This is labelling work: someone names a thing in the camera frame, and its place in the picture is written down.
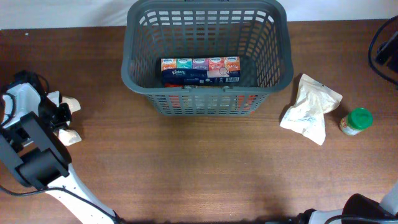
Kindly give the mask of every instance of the white wall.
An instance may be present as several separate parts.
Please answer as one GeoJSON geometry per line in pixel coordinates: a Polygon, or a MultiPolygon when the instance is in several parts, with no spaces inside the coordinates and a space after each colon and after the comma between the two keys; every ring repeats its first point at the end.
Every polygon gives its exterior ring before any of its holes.
{"type": "MultiPolygon", "coordinates": [[[[137,0],[0,0],[0,29],[125,26],[137,0]]],[[[398,0],[280,0],[289,21],[387,19],[398,0]]]]}

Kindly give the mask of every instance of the kleenex logo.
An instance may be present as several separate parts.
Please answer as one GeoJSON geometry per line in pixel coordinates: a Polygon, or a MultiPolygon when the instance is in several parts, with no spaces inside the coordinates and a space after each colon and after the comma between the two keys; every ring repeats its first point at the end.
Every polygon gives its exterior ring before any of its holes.
{"type": "Polygon", "coordinates": [[[226,59],[229,62],[236,62],[238,60],[238,57],[227,57],[226,59]]]}
{"type": "Polygon", "coordinates": [[[163,59],[163,63],[165,64],[171,64],[173,63],[174,59],[163,59]]]}
{"type": "Polygon", "coordinates": [[[173,75],[185,75],[185,71],[183,70],[174,70],[172,73],[173,75]]]}

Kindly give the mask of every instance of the white plastic bag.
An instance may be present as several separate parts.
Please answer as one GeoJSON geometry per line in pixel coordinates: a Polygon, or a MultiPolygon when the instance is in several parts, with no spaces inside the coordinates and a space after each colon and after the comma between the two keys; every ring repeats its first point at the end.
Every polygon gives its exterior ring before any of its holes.
{"type": "Polygon", "coordinates": [[[286,111],[280,126],[300,133],[321,146],[326,138],[323,115],[336,109],[342,98],[303,74],[298,84],[296,104],[286,111]]]}

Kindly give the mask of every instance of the gray plastic basket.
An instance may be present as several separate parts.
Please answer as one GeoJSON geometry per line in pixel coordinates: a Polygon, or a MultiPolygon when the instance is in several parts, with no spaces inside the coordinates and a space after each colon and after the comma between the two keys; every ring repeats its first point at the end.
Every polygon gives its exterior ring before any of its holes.
{"type": "Polygon", "coordinates": [[[166,115],[245,115],[293,77],[286,13],[275,0],[140,0],[129,10],[123,82],[166,115]],[[241,57],[224,88],[164,88],[161,58],[241,57]]]}

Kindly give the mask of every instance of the tissue box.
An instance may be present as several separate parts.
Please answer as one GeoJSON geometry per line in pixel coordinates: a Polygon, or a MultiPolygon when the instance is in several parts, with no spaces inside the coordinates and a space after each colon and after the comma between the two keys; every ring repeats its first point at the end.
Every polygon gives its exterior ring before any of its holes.
{"type": "Polygon", "coordinates": [[[172,85],[225,85],[241,76],[239,57],[165,58],[161,67],[163,83],[172,85]]]}

